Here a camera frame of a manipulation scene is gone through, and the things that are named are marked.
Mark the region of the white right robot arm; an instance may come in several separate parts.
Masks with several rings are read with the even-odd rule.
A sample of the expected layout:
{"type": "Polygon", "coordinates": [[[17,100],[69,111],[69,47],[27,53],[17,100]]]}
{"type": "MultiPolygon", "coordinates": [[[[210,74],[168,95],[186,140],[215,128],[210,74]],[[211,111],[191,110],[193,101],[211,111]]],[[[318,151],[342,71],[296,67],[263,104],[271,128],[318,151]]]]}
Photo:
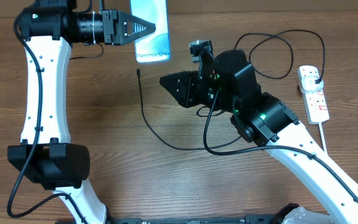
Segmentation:
{"type": "Polygon", "coordinates": [[[239,135],[256,146],[224,155],[267,151],[295,174],[335,223],[358,223],[358,184],[323,152],[285,103],[262,92],[245,53],[199,57],[199,70],[166,75],[160,84],[185,108],[205,105],[232,113],[239,135]]]}

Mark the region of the Samsung Galaxy smartphone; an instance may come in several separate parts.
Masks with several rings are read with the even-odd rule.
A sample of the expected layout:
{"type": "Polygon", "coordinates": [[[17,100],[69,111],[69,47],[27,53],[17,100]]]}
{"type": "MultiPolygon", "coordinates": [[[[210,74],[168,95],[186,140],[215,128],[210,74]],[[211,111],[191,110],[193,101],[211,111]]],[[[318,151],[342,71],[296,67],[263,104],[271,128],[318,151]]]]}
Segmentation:
{"type": "Polygon", "coordinates": [[[139,63],[170,60],[167,0],[130,0],[131,13],[155,24],[155,31],[135,41],[139,63]]]}

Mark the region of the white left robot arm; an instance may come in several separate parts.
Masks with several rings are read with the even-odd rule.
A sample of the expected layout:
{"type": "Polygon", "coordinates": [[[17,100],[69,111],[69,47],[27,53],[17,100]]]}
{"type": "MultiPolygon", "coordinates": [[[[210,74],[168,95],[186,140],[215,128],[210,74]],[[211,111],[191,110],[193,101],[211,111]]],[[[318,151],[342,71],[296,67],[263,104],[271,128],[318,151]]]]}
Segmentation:
{"type": "Polygon", "coordinates": [[[8,161],[60,198],[75,223],[112,223],[89,180],[88,148],[73,144],[67,122],[67,71],[73,44],[126,45],[155,32],[154,23],[115,9],[77,11],[75,1],[36,0],[14,21],[27,59],[27,107],[21,140],[8,161]]]}

